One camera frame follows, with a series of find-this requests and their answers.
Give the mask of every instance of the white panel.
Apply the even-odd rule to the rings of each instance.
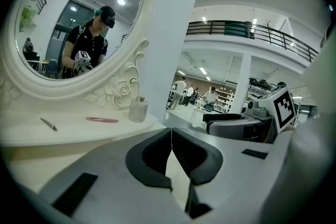
[[[159,120],[165,111],[195,0],[155,0],[146,37],[149,46],[140,67],[141,92]]]
[[[302,42],[306,43],[308,46],[312,47],[316,51],[320,51],[320,44],[322,37],[318,36],[307,27],[301,25],[300,23],[289,19],[289,24],[291,26],[293,36]]]

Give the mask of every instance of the white shirt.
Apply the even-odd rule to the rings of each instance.
[[[182,95],[184,88],[187,86],[183,80],[179,80],[177,82],[174,82],[176,85],[176,93],[179,95]]]
[[[194,88],[193,88],[193,87],[190,87],[190,88],[188,89],[187,96],[188,96],[188,97],[191,96],[191,95],[193,94],[193,92],[194,92]]]
[[[218,94],[215,92],[211,93],[211,91],[209,91],[205,93],[204,98],[208,103],[211,103],[218,99]]]

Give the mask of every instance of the chair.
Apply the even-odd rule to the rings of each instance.
[[[47,65],[47,77],[50,78],[50,75],[55,75],[55,79],[58,76],[58,64],[56,60],[50,60]]]

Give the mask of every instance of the mirror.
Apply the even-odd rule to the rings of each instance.
[[[127,38],[143,0],[23,0],[17,51],[47,79],[84,74],[113,55]]]

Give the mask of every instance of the black shirt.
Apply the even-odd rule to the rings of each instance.
[[[78,37],[79,26],[74,27],[68,38],[67,41],[74,44],[74,49],[71,53],[71,59],[74,60],[78,51],[86,51],[90,56],[91,60],[90,63],[92,67],[96,67],[98,65],[98,59],[103,54],[106,55],[107,52],[107,40],[104,39],[103,36],[99,35],[94,37],[93,34],[90,32],[89,27],[85,27],[85,30],[82,34]]]

